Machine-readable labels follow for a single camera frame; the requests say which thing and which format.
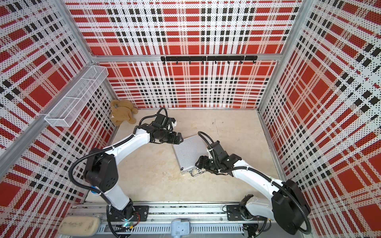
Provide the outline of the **silver aluminium poker case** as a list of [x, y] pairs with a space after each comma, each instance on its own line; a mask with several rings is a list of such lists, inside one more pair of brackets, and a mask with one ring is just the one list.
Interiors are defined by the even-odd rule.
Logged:
[[200, 156], [206, 156], [207, 148], [200, 136], [194, 135], [184, 139], [179, 145], [173, 145], [175, 157], [182, 175], [190, 174], [192, 177], [205, 173], [205, 170], [195, 166]]

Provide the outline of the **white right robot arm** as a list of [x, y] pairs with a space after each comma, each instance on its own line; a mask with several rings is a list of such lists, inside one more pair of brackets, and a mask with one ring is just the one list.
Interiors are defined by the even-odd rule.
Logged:
[[260, 216], [275, 220], [291, 235], [298, 231], [305, 235], [311, 234], [312, 225], [308, 218], [311, 208], [294, 181], [282, 181], [268, 176], [238, 155], [228, 154], [219, 141], [213, 141], [205, 132], [200, 131], [197, 134], [208, 149], [208, 155], [201, 156], [196, 162], [198, 169], [218, 176], [240, 179], [267, 198], [266, 202], [259, 202], [254, 195], [246, 195], [235, 209], [243, 220], [250, 221]]

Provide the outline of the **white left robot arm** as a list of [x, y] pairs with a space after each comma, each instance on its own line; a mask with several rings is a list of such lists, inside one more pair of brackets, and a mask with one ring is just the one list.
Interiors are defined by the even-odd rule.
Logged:
[[76, 186], [88, 189], [101, 196], [108, 204], [107, 215], [130, 220], [136, 215], [132, 200], [125, 195], [118, 184], [118, 164], [132, 152], [149, 143], [179, 145], [183, 142], [181, 133], [175, 132], [177, 122], [168, 116], [166, 108], [148, 116], [153, 121], [140, 121], [132, 134], [103, 149], [94, 148], [88, 155], [75, 161], [68, 178]]

